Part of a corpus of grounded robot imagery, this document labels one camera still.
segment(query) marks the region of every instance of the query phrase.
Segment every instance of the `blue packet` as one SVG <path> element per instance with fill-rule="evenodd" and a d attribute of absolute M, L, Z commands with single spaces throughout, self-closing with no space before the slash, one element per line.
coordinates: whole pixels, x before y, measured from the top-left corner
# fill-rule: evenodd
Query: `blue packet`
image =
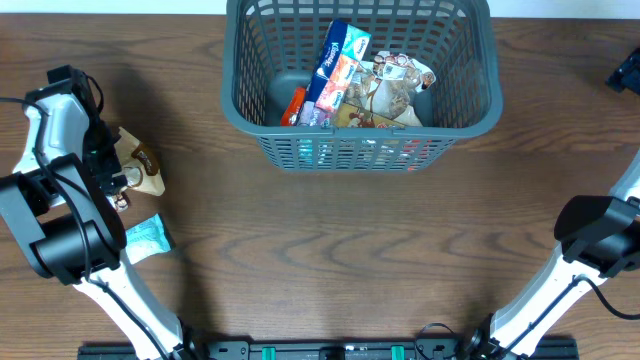
<path fill-rule="evenodd" d="M 127 230 L 125 251 L 131 264 L 170 250 L 171 244 L 164 232 L 164 223 L 158 214 Z"/>

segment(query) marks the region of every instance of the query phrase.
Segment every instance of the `food package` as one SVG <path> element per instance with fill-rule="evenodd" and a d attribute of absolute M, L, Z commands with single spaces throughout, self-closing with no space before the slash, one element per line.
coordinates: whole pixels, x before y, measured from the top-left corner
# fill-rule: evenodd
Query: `food package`
<path fill-rule="evenodd" d="M 298 113 L 300 112 L 300 108 L 302 107 L 302 103 L 304 102 L 304 96 L 306 95 L 307 90 L 303 87 L 296 88 L 293 99 L 289 103 L 289 107 L 282 115 L 282 119 L 280 119 L 280 126 L 293 126 L 298 121 Z"/>
<path fill-rule="evenodd" d="M 128 189 L 160 196 L 164 193 L 164 182 L 160 165 L 151 150 L 140 140 L 120 128 L 120 139 L 115 143 L 116 155 L 127 177 Z"/>
<path fill-rule="evenodd" d="M 129 201 L 124 197 L 123 192 L 108 196 L 107 200 L 109 200 L 109 204 L 111 204 L 111 207 L 113 207 L 116 212 L 123 212 L 129 208 Z"/>
<path fill-rule="evenodd" d="M 429 67 L 404 54 L 380 51 L 375 62 L 360 62 L 344 102 L 405 126 L 422 126 L 413 99 L 435 82 Z"/>
<path fill-rule="evenodd" d="M 127 230 L 125 251 L 131 264 L 140 262 L 151 255 L 169 252 L 171 248 L 164 222 L 159 214 L 155 214 L 150 219 Z"/>
<path fill-rule="evenodd" d="M 331 125 L 370 38 L 370 34 L 340 20 L 329 25 L 296 125 Z"/>
<path fill-rule="evenodd" d="M 382 116 L 376 115 L 367 111 L 361 107 L 342 104 L 336 119 L 334 120 L 336 127 L 351 127 L 351 128 L 404 128 L 404 125 L 385 119 Z"/>
<path fill-rule="evenodd" d="M 417 93 L 436 82 L 436 75 L 428 66 L 405 54 L 380 51 L 373 58 L 373 71 L 382 80 L 402 80 L 408 90 Z"/>

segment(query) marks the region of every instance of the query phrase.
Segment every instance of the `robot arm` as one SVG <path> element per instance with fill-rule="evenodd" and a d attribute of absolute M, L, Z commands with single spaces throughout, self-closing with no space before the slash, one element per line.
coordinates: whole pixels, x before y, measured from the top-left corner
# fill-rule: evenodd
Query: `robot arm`
<path fill-rule="evenodd" d="M 80 284 L 73 285 L 76 290 L 93 299 L 111 317 L 127 335 L 139 359 L 161 358 L 156 344 L 160 346 L 163 354 L 171 354 L 174 350 L 180 349 L 183 341 L 180 320 L 176 314 L 160 304 L 135 271 L 124 250 L 120 252 L 120 266 L 117 269 L 99 270 L 92 273 L 91 278 L 106 284 L 142 324 L 143 327 L 140 327 L 134 323 L 134 318 L 127 315 L 102 288 L 88 283 L 85 279 L 81 279 Z M 151 342 L 150 336 L 155 339 L 156 344 Z"/>
<path fill-rule="evenodd" d="M 24 101 L 39 108 L 25 109 L 27 145 L 14 174 L 0 179 L 0 215 L 33 269 L 73 284 L 98 303 L 128 336 L 138 358 L 194 358 L 184 349 L 178 317 L 153 296 L 123 251 L 124 227 L 105 194 L 122 188 L 126 179 L 113 177 L 120 164 L 88 77 L 70 66 L 48 76 L 50 85 Z M 36 147 L 53 180 L 36 161 Z M 41 222 L 40 215 L 65 202 L 62 191 L 79 219 L 67 214 Z"/>
<path fill-rule="evenodd" d="M 506 307 L 485 321 L 462 358 L 531 356 L 542 336 L 592 288 L 640 266 L 640 152 L 610 196 L 576 196 L 555 225 L 545 266 Z"/>

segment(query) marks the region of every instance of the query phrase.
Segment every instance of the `small packet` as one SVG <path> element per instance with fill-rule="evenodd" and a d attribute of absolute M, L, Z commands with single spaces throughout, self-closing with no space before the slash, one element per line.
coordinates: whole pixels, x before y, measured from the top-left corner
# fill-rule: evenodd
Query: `small packet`
<path fill-rule="evenodd" d="M 120 128 L 120 140 L 114 147 L 127 177 L 127 188 L 143 193 L 160 196 L 164 193 L 164 182 L 160 175 L 160 165 L 151 150 L 140 140 Z"/>
<path fill-rule="evenodd" d="M 126 233 L 127 247 L 125 247 L 125 251 L 131 264 L 142 261 L 151 255 L 171 250 L 171 244 L 165 234 L 164 223 L 158 214 L 132 227 Z"/>
<path fill-rule="evenodd" d="M 328 127 L 331 124 L 332 115 L 333 114 L 317 108 L 313 102 L 307 101 L 302 107 L 299 116 L 300 120 L 296 125 Z"/>
<path fill-rule="evenodd" d="M 289 103 L 289 107 L 282 115 L 282 119 L 280 119 L 280 126 L 293 126 L 298 122 L 298 113 L 300 112 L 300 108 L 304 103 L 304 96 L 307 93 L 307 90 L 303 87 L 296 88 L 296 91 L 293 94 L 293 99 Z"/>

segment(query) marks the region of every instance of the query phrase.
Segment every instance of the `green connector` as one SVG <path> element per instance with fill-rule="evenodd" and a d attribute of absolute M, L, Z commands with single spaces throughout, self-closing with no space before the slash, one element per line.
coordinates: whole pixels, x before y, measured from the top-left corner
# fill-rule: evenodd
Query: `green connector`
<path fill-rule="evenodd" d="M 391 360 L 404 360 L 404 346 L 391 347 Z"/>
<path fill-rule="evenodd" d="M 276 360 L 276 348 L 262 348 L 262 360 Z"/>

